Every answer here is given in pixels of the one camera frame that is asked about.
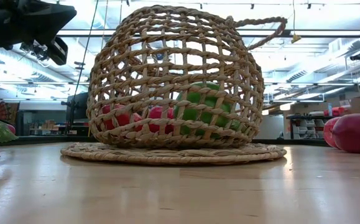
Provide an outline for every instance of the pipe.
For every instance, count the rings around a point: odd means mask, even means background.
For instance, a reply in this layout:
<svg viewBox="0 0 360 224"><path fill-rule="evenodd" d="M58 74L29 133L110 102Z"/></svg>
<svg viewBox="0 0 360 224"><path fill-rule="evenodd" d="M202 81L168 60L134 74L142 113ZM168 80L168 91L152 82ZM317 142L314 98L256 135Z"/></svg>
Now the pipe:
<svg viewBox="0 0 360 224"><path fill-rule="evenodd" d="M61 75L49 68L45 68L39 65L37 62L32 61L27 57L23 57L11 50L5 50L0 48L0 60L2 60L6 64L11 64L15 67L19 67L21 70L31 70L33 72L37 72L49 79L52 79L56 82L73 82L72 79Z"/></svg>
<svg viewBox="0 0 360 224"><path fill-rule="evenodd" d="M355 54L355 52L358 50L360 50L360 38L347 44L346 47L343 46L342 49L339 49L334 53L326 53L301 64L289 72L289 75L286 78L286 82L292 82L300 77L309 75L321 68L325 68L331 64L334 64L335 60L332 60L332 58L348 57L352 54Z"/></svg>

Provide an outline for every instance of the basket handle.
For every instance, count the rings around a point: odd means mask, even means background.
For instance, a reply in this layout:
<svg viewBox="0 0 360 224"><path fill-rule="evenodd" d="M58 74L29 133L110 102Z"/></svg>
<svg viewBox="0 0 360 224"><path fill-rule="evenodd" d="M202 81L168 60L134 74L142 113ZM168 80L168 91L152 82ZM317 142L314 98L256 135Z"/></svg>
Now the basket handle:
<svg viewBox="0 0 360 224"><path fill-rule="evenodd" d="M232 25L234 27L242 27L242 26L246 26L246 25L256 26L256 25L272 23L272 22L280 22L280 25L275 30L275 32L273 34L267 36L266 38L258 41L257 43L250 45L248 47L249 50L252 50L256 47L260 47L260 46L264 45L265 43L267 43L268 41L272 40L273 38L279 36L286 28L287 19L284 17L271 17L271 18L266 18L266 19L245 19L245 20L237 21L237 22L234 22L234 19L232 18L232 16L228 16L226 19L226 23L228 25Z"/></svg>

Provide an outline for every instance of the shelving unit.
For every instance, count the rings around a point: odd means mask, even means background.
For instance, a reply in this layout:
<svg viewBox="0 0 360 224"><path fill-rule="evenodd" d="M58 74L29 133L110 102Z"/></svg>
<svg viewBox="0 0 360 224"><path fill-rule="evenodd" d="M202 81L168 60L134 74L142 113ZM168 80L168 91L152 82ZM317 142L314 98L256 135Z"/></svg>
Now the shelving unit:
<svg viewBox="0 0 360 224"><path fill-rule="evenodd" d="M334 116L288 116L291 139L323 139L323 127Z"/></svg>

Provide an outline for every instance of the cable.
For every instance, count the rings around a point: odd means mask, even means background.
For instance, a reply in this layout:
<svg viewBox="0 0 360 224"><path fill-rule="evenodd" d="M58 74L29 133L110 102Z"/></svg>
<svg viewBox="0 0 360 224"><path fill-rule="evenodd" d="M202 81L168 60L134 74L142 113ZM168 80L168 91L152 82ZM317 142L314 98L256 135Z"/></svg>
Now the cable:
<svg viewBox="0 0 360 224"><path fill-rule="evenodd" d="M293 34L296 35L296 8L294 6L294 0L292 6L293 6Z"/></svg>
<svg viewBox="0 0 360 224"><path fill-rule="evenodd" d="M294 0L292 6L293 6L293 39L291 43L294 44L297 41L299 41L302 37L296 34L296 8L295 8Z"/></svg>
<svg viewBox="0 0 360 224"><path fill-rule="evenodd" d="M119 16L119 23L122 22L122 7L123 7L123 0L120 1L120 16Z"/></svg>
<svg viewBox="0 0 360 224"><path fill-rule="evenodd" d="M84 55L83 55L83 61L82 61L82 63L81 63L81 70L80 70L80 73L79 73L79 79L78 79L78 83L76 84L75 94L73 95L73 99L72 99L73 102L75 101L75 97L76 97L76 93L77 93L77 91L78 91L81 74L83 73L83 70L84 70L83 67L85 66L87 48L88 48L88 44L89 44L89 42L90 42L91 31L93 30L93 24L94 24L94 20L95 20L95 15L96 15L96 13L97 13L98 2L99 2L99 0L97 0L97 2L96 2L96 4L95 4L95 10L94 10L94 15L93 15L93 20L91 21L90 31L89 31L89 33L88 33L87 43L86 43L86 47L85 47L85 53L84 53Z"/></svg>
<svg viewBox="0 0 360 224"><path fill-rule="evenodd" d="M81 74L83 73L84 70L84 66L85 66L85 60L86 60L86 54L87 54L87 48L88 48L88 44L90 42L90 37L91 37L91 31L93 30L93 24L94 24L94 20L95 20L95 15L97 13L97 8L98 8L98 3L99 0L97 0L96 4L95 4L95 9L94 9L94 15L93 15L93 20L91 21L91 26L90 26L90 31L88 33L88 38L87 38L87 43L86 43L86 47L85 47L85 53L83 55L83 62L81 63L81 69L80 69L80 73L79 73L79 79L78 82L76 83L76 89L75 89L75 94L73 95L73 98L70 102L70 114L69 114L69 125L66 126L65 128L65 134L67 134L70 130L70 128L73 125L73 114L75 113L75 98L76 98L76 93L78 91L79 88L79 83L80 83L80 78L81 78Z"/></svg>
<svg viewBox="0 0 360 224"><path fill-rule="evenodd" d="M101 41L101 50L104 47L104 34L105 34L105 26L106 26L106 16L108 15L108 0L106 0L106 7L105 7L105 20L104 20L104 30L103 30L103 39Z"/></svg>

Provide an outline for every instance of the wall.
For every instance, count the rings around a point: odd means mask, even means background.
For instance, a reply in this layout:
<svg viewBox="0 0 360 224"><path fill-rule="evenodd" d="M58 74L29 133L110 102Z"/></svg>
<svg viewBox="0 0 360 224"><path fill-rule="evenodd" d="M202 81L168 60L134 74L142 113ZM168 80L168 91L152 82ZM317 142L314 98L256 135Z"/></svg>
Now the wall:
<svg viewBox="0 0 360 224"><path fill-rule="evenodd" d="M335 96L330 98L325 98L326 102L324 103L298 103L296 105L292 105L290 111L284 111L284 117L287 115L295 114L295 113L309 113L312 111L323 111L328 109L328 103L332 104L332 107L340 106L339 96L338 94L334 94ZM359 97L360 94L358 91L347 91L345 92L346 99L350 100L354 97ZM288 119L284 119L284 129L285 129L285 139L290 139L290 121Z"/></svg>
<svg viewBox="0 0 360 224"><path fill-rule="evenodd" d="M359 97L360 94L358 91L353 90L353 91L347 91L345 92L346 95L346 99L350 100L354 97ZM335 94L335 96L331 97L331 98L325 98L326 102L324 103L298 103L296 105L292 105L292 109L291 109L291 113L300 113L300 114L304 114L304 113L309 113L312 111L323 111L323 110L327 110L328 109L328 103L332 104L332 107L337 107L340 106L340 102L339 102L339 96L337 94Z"/></svg>
<svg viewBox="0 0 360 224"><path fill-rule="evenodd" d="M20 110L66 111L67 106L60 101L21 101Z"/></svg>
<svg viewBox="0 0 360 224"><path fill-rule="evenodd" d="M34 98L35 96L23 95L18 93L18 96L12 95L12 91L0 90L0 99L2 98ZM8 103L18 103L19 101L7 101ZM61 105L61 101L26 101L22 100L19 103L19 110L66 110L67 106Z"/></svg>
<svg viewBox="0 0 360 224"><path fill-rule="evenodd" d="M254 139L277 139L284 131L283 116L264 116L260 124L260 133Z"/></svg>
<svg viewBox="0 0 360 224"><path fill-rule="evenodd" d="M67 121L66 111L35 111L33 120L36 122L44 122L46 120L54 120L56 123L65 123Z"/></svg>

